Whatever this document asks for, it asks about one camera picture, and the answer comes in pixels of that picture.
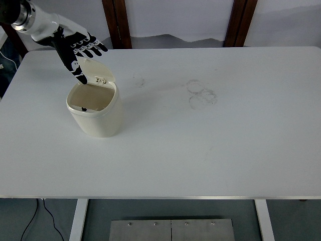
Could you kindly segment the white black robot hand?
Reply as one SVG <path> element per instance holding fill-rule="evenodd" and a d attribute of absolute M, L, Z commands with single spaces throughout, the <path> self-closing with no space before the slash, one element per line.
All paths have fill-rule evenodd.
<path fill-rule="evenodd" d="M 108 49 L 84 27 L 59 14 L 47 13 L 31 1 L 26 1 L 31 11 L 24 30 L 34 42 L 55 48 L 67 70 L 82 84 L 87 84 L 78 57 L 101 56 Z"/>

